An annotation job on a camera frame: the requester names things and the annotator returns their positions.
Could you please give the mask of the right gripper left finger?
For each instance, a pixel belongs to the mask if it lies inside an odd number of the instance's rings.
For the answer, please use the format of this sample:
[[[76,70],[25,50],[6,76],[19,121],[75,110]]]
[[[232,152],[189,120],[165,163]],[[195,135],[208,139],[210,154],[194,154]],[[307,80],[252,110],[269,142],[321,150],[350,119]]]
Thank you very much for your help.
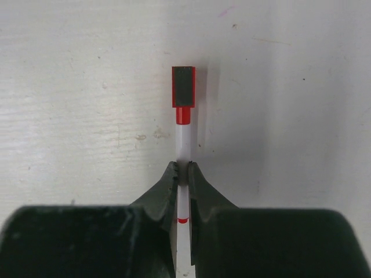
[[[2,277],[175,277],[178,166],[129,205],[23,206],[1,229]]]

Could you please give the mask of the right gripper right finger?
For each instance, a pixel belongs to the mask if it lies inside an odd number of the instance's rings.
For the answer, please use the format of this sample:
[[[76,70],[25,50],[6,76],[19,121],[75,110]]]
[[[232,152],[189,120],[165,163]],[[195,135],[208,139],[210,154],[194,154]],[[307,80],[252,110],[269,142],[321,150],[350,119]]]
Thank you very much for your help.
[[[369,277],[346,218],[327,209],[240,208],[188,167],[196,277]]]

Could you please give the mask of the red square-cap pen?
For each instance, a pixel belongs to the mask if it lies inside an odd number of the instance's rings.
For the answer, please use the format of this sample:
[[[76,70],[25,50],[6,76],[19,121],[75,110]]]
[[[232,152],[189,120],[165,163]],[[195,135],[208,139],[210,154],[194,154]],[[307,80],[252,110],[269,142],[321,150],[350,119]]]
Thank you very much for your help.
[[[195,67],[172,67],[172,107],[176,116],[177,191],[177,277],[195,277],[190,254],[190,205],[188,164],[191,160],[191,110],[195,107]]]

